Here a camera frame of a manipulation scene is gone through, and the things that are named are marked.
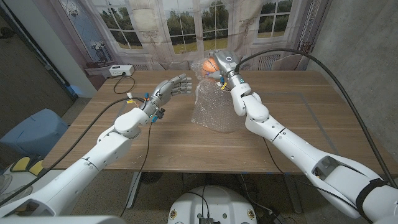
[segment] blue chair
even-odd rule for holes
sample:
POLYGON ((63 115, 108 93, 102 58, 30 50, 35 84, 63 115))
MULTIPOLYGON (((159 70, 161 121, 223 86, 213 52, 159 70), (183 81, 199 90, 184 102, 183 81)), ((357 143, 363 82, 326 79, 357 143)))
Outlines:
POLYGON ((0 142, 21 154, 46 156, 67 129, 63 119, 44 109, 12 128, 0 142))

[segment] wooden table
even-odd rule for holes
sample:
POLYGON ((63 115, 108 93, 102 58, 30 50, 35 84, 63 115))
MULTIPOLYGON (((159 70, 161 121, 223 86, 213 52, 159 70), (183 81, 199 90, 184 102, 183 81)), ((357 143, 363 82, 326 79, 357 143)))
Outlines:
MULTIPOLYGON (((136 71, 132 93, 143 97, 161 81, 181 73, 193 78, 193 93, 198 80, 193 71, 136 71)), ((258 93, 270 114, 310 144, 326 152, 354 159, 381 174, 364 134, 349 106, 318 72, 269 71, 242 72, 253 91, 258 93)), ((43 166, 53 164, 107 105, 126 97, 113 93, 117 80, 107 80, 61 140, 44 159, 43 166)), ((119 91, 131 83, 123 81, 119 91)), ((272 163, 261 137, 245 127, 233 133, 218 133, 191 122, 195 95, 174 96, 165 106, 165 116, 152 125, 150 148, 143 171, 157 172, 222 172, 279 173, 272 163)), ((135 105, 118 103, 105 112, 69 155, 56 167, 66 169, 86 154, 97 137, 110 127, 117 116, 135 105)), ((141 136, 131 150, 106 169, 139 170, 147 150, 149 125, 142 127, 141 136)), ((393 175, 398 164, 374 138, 381 155, 393 175)), ((271 152, 284 171, 301 171, 272 144, 271 152)))

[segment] bubble wrap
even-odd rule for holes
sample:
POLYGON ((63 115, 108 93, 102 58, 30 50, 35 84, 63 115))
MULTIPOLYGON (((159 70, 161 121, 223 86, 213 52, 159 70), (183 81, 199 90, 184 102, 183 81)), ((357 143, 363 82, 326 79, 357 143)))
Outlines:
POLYGON ((216 80, 203 77, 201 68, 205 60, 193 62, 191 66, 200 80, 195 92, 195 108, 191 121, 219 132, 244 129, 246 116, 235 113, 229 91, 222 90, 216 80))

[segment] robotic arm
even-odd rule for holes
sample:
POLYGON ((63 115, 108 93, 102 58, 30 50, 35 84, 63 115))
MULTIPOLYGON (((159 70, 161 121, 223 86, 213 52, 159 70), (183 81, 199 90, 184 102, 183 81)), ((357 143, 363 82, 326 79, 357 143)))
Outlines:
POLYGON ((58 177, 37 192, 1 207, 0 218, 68 215, 94 177, 130 150, 132 141, 141 133, 139 126, 161 119, 165 110, 160 107, 171 96, 190 93, 191 89, 191 78, 185 74, 163 81, 139 108, 118 117, 115 124, 99 136, 96 146, 58 177))
POLYGON ((222 77, 228 83, 236 114, 247 115, 247 129, 273 143, 314 186, 339 196, 361 214, 339 198, 319 190, 331 204, 351 218, 362 215, 374 222, 396 215, 397 189, 386 185, 366 166, 313 147, 275 120, 259 95, 251 93, 249 84, 234 71, 238 58, 233 52, 218 51, 213 58, 220 70, 209 77, 222 77))

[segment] white device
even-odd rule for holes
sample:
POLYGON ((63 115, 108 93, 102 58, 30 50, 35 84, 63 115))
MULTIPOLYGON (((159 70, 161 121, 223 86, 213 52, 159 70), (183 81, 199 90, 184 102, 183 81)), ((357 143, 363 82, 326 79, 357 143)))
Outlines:
POLYGON ((197 187, 190 192, 201 196, 203 194, 207 204, 203 202, 202 206, 202 198, 195 194, 183 194, 173 203, 167 219, 168 224, 197 223, 200 215, 207 218, 208 213, 212 220, 206 220, 204 223, 257 224, 252 205, 242 195, 231 189, 209 185, 197 187))
POLYGON ((112 65, 109 72, 112 76, 131 76, 134 73, 134 67, 132 65, 112 65))
MULTIPOLYGON (((269 114, 268 109, 261 103, 259 95, 250 94, 251 88, 244 82, 242 76, 233 71, 237 62, 234 53, 217 52, 213 56, 220 67, 219 74, 231 87, 235 112, 240 116, 247 115, 245 126, 248 130, 273 143, 314 186, 337 195, 373 222, 398 223, 398 216, 396 216, 398 215, 398 189, 385 185, 382 179, 366 166, 351 159, 323 152, 285 128, 269 114)), ((141 132, 139 125, 146 125, 149 122, 155 122, 158 117, 161 118, 164 110, 160 107, 166 104, 172 95, 190 93, 191 89, 192 83, 185 74, 160 83, 145 103, 118 117, 115 124, 99 136, 97 145, 93 149, 48 185, 1 207, 1 223, 14 224, 14 218, 18 215, 30 215, 34 218, 57 217, 61 220, 62 217, 58 216, 68 213, 68 206, 78 199, 81 191, 98 172, 130 150, 132 141, 141 132)), ((243 215, 240 209, 252 209, 246 200, 242 200, 228 190, 222 188, 209 190, 215 193, 205 198, 219 204, 218 207, 214 206, 214 203, 210 204, 209 210, 215 211, 214 213, 210 211, 210 218, 220 218, 224 204, 228 203, 227 200, 230 200, 230 203, 225 206, 225 209, 228 207, 229 213, 232 212, 231 216, 235 217, 231 219, 231 223, 235 223, 237 217, 243 215)), ((355 209, 342 200, 321 190, 320 193, 347 216, 352 218, 360 216, 355 209)), ((173 205, 174 208, 178 208, 177 214, 179 210, 189 214, 189 217, 182 217, 183 220, 187 220, 186 223, 191 223, 192 217, 195 219, 198 212, 194 196, 196 195, 191 195, 191 198, 183 195, 173 205)))

